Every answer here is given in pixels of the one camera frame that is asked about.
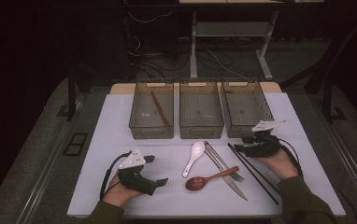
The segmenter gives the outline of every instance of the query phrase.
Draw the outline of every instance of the chopsticks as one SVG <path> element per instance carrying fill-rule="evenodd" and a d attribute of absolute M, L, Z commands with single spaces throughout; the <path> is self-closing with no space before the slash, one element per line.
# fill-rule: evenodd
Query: chopsticks
<path fill-rule="evenodd" d="M 166 117 L 166 114 L 164 113 L 164 110 L 162 109 L 161 105 L 159 104 L 158 99 L 155 96 L 155 93 L 153 93 L 153 91 L 151 91 L 151 96 L 152 96 L 152 100 L 156 105 L 156 108 L 158 109 L 159 114 L 161 115 L 162 121 L 164 122 L 164 126 L 169 127 L 170 126 L 170 122 Z"/>
<path fill-rule="evenodd" d="M 251 163 L 249 163 L 249 161 L 242 156 L 239 152 L 237 152 L 235 150 L 235 148 L 228 143 L 228 147 L 231 148 L 231 150 L 234 152 L 234 154 L 237 156 L 237 158 L 243 163 L 243 165 L 245 165 L 245 167 L 249 170 L 249 172 L 251 173 L 251 175 L 255 178 L 255 180 L 257 180 L 257 182 L 261 185 L 261 187 L 265 190 L 265 192 L 269 195 L 269 197 L 272 199 L 272 201 L 274 201 L 275 204 L 278 204 L 278 200 L 271 194 L 271 192 L 269 192 L 269 190 L 264 186 L 264 184 L 260 181 L 260 179 L 254 174 L 254 172 L 249 168 L 248 165 L 251 166 L 252 169 L 254 169 L 254 171 L 257 172 L 257 174 L 263 178 L 263 180 L 265 180 L 266 183 L 269 184 L 269 186 L 271 186 L 272 189 L 274 189 L 277 193 L 278 193 L 278 189 L 268 180 L 265 178 L 265 176 L 263 176 Z"/>

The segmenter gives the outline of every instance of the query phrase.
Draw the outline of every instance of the black chopstick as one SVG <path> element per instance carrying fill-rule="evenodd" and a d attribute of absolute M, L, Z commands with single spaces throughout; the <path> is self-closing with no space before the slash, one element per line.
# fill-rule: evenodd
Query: black chopstick
<path fill-rule="evenodd" d="M 234 154 L 237 156 L 237 158 L 243 163 L 243 165 L 245 165 L 245 167 L 249 170 L 249 172 L 251 173 L 251 175 L 255 178 L 255 180 L 257 180 L 257 182 L 261 185 L 261 187 L 263 187 L 263 189 L 265 190 L 265 192 L 269 195 L 269 197 L 272 199 L 272 201 L 274 201 L 275 204 L 278 204 L 278 200 L 271 194 L 271 192 L 269 192 L 269 190 L 263 185 L 263 183 L 260 181 L 260 179 L 254 174 L 254 172 L 249 168 L 249 166 L 244 162 L 246 161 L 248 164 L 250 164 L 246 158 L 244 158 L 242 155 L 240 155 L 240 153 L 236 152 L 235 148 L 228 143 L 228 147 L 231 148 L 231 150 L 234 152 Z M 251 165 L 251 167 L 257 171 L 257 173 L 263 177 L 264 180 L 266 180 L 266 178 L 260 174 L 260 172 L 255 169 L 254 166 Z"/>

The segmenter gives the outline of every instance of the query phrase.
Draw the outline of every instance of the gray floor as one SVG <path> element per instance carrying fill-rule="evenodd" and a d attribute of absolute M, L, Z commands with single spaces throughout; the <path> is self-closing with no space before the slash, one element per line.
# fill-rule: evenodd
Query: gray floor
<path fill-rule="evenodd" d="M 185 42 L 182 46 L 182 52 L 188 52 Z M 260 41 L 251 39 L 201 41 L 197 58 L 202 58 L 202 62 L 198 61 L 198 76 L 236 76 L 221 69 L 214 56 L 204 50 L 207 48 L 231 71 L 243 76 L 262 78 L 254 54 L 260 46 Z M 308 68 L 319 60 L 328 46 L 329 42 L 325 40 L 282 40 L 271 43 L 266 59 L 270 62 L 273 81 L 280 83 Z M 143 66 L 146 72 L 139 71 L 137 77 L 149 77 L 149 74 L 161 77 L 161 71 L 166 77 L 188 77 L 188 56 L 188 53 L 182 53 L 173 60 L 152 54 L 149 56 L 151 63 L 146 64 L 157 69 Z M 331 183 L 355 208 L 354 212 L 350 203 L 339 194 L 347 212 L 345 217 L 338 219 L 339 223 L 355 223 L 357 184 L 354 182 L 355 177 L 348 172 L 349 168 L 342 162 L 340 150 L 342 147 L 346 149 L 357 165 L 357 111 L 339 89 L 334 89 L 333 106 L 339 106 L 347 120 L 326 123 L 321 115 L 321 92 L 315 95 L 305 94 L 303 88 L 306 81 L 306 78 L 300 80 L 285 91 L 289 93 L 293 107 Z M 50 97 L 0 188 L 0 223 L 79 223 L 78 219 L 68 217 L 65 213 L 109 87 L 93 87 L 90 93 L 78 94 L 79 111 L 72 121 L 66 121 L 65 117 L 57 116 L 67 104 L 66 85 L 64 81 Z M 85 147 L 78 157 L 64 156 L 62 152 L 73 133 L 89 134 Z M 245 220 L 231 221 L 248 223 Z M 273 223 L 284 222 L 276 218 Z"/>

